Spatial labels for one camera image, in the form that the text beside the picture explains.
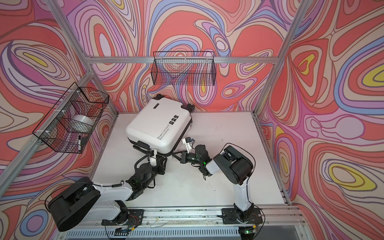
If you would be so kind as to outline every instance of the white table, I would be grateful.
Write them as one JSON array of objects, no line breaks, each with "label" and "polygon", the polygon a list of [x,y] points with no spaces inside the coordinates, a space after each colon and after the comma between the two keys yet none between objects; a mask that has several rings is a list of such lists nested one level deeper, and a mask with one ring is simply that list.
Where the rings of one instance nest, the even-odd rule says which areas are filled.
[{"label": "white table", "polygon": [[[125,128],[135,116],[119,114],[92,181],[119,183],[134,174],[133,165],[144,154],[132,147]],[[192,113],[192,120],[192,127],[185,136],[196,140],[194,147],[204,144],[211,158],[227,142],[244,148],[255,157],[256,168],[249,180],[255,205],[284,204],[251,113]],[[180,143],[177,150],[185,150],[184,145]],[[196,167],[168,157],[166,173],[156,176],[156,187],[145,189],[141,196],[126,204],[128,207],[191,207],[233,205],[234,201],[233,184],[222,172],[204,180]]]}]

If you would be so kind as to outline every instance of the patterned wall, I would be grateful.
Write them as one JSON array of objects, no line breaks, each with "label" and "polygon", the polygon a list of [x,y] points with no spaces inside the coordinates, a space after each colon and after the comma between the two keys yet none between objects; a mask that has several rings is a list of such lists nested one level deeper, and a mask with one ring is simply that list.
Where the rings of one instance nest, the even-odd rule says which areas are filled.
[{"label": "patterned wall", "polygon": [[[153,51],[215,51],[276,56],[298,1],[85,0],[61,3],[90,56],[153,56]],[[139,111],[157,93],[198,111],[250,111],[271,65],[219,64],[217,84],[153,86],[150,64],[94,66],[118,111]]]},{"label": "patterned wall", "polygon": [[384,239],[384,1],[316,0],[258,112],[316,239]]},{"label": "patterned wall", "polygon": [[[44,0],[0,1],[0,22],[1,174],[84,69]],[[106,109],[83,154],[55,153],[46,145],[38,149],[0,198],[0,240],[52,236],[56,227],[45,198],[90,173],[111,124]]]}]

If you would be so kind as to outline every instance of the wire basket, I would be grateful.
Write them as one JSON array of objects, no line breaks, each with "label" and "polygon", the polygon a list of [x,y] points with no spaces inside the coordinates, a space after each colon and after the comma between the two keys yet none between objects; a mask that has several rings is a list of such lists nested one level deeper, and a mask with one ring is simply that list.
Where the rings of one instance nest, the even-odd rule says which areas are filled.
[{"label": "wire basket", "polygon": [[156,51],[153,55],[154,85],[215,85],[212,51]]},{"label": "wire basket", "polygon": [[108,94],[77,86],[48,127],[36,131],[43,119],[33,134],[55,152],[82,153],[108,102]]}]

